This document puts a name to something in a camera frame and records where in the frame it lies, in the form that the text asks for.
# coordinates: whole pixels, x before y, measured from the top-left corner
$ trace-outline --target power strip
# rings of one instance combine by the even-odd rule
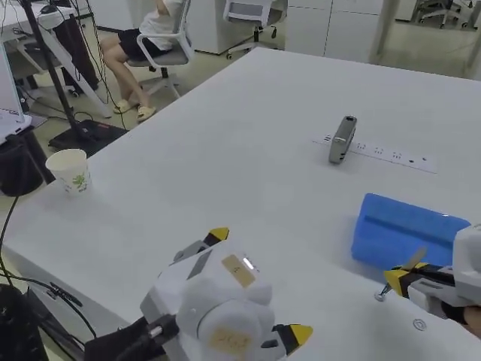
[[[331,146],[332,135],[326,135],[320,141],[313,143]],[[371,158],[381,159],[390,163],[403,165],[405,167],[426,171],[428,173],[437,174],[436,161],[432,156],[414,156],[404,151],[391,150],[379,145],[373,145],[363,142],[353,142],[349,148],[349,152],[369,156]]]

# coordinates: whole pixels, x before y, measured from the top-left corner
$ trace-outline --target leg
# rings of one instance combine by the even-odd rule
[[[77,84],[82,88],[83,92],[89,99],[96,105],[97,109],[100,110],[102,115],[106,118],[112,117],[112,110],[109,109],[103,101],[98,97],[97,93],[92,89],[92,87],[86,82],[82,74],[77,73],[75,65],[72,63],[72,56],[65,50],[65,48],[47,31],[40,28],[45,44],[52,50],[53,55],[62,63],[63,67],[68,71],[71,77],[76,79]]]
[[[117,34],[106,37],[100,42],[100,49],[102,50],[102,54],[105,54],[107,51],[109,51],[119,43],[120,39]]]
[[[105,65],[113,72],[115,77],[119,80],[119,86],[128,86],[129,89],[135,93],[139,102],[144,107],[150,107],[150,97],[144,92],[140,84],[130,72],[129,68],[124,64],[128,60],[127,54],[123,51],[120,45],[116,45],[106,52],[104,55]]]

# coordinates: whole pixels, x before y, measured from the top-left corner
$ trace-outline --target tripod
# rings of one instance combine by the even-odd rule
[[[45,64],[47,65],[47,70],[52,78],[53,86],[58,94],[68,123],[70,124],[70,129],[60,135],[57,135],[50,141],[49,145],[59,148],[60,150],[68,148],[82,149],[87,153],[87,156],[91,156],[97,153],[100,149],[120,138],[122,135],[126,134],[126,130],[117,128],[115,126],[109,126],[93,120],[84,120],[83,122],[77,122],[75,120],[72,109],[60,83],[59,76],[57,75],[53,65],[51,59],[52,55],[45,44],[38,25],[38,20],[33,12],[32,0],[19,0],[19,3],[25,11],[29,25],[32,28],[33,35],[35,36],[35,40],[38,43],[38,48],[45,59]],[[50,0],[47,7],[54,7],[55,11],[60,11],[60,9],[55,6],[55,0]]]

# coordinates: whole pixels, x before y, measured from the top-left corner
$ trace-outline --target white office chair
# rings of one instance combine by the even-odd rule
[[[130,59],[127,63],[134,68],[149,67],[151,71],[160,70],[162,77],[154,79],[156,84],[147,90],[149,95],[159,91],[163,86],[169,88],[176,98],[180,98],[180,94],[175,89],[175,84],[169,77],[168,66],[186,65],[192,61],[195,52],[192,49],[192,43],[187,34],[187,14],[189,13],[191,0],[183,0],[181,12],[177,19],[174,19],[174,31],[172,34],[140,34],[137,37],[137,43],[141,47],[147,60],[137,61]],[[168,53],[153,58],[147,51],[143,40],[145,38],[164,38],[173,41],[172,50]]]
[[[468,25],[469,18],[461,14],[462,6],[455,4],[453,0],[427,0],[426,2],[421,3],[420,7],[426,8],[432,5],[439,5],[441,9],[422,15],[421,20],[419,21],[420,23],[425,22],[425,20],[430,17],[442,16],[443,22],[440,25],[441,29],[444,29],[450,17],[453,19],[461,20],[462,21],[461,26],[463,28],[465,28]]]
[[[282,8],[272,8],[274,0],[227,0],[224,9],[224,20],[232,23],[247,23],[254,26],[254,42],[244,43],[233,47],[227,52],[227,59],[238,51],[250,52],[255,47],[269,47],[259,42],[260,31],[274,24],[280,23],[287,13],[287,2],[282,2]],[[277,35],[274,30],[272,38]]]

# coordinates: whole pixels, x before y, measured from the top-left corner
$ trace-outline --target paper cup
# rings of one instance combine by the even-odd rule
[[[81,149],[67,149],[53,154],[45,166],[69,195],[79,195],[92,186],[87,155]]]

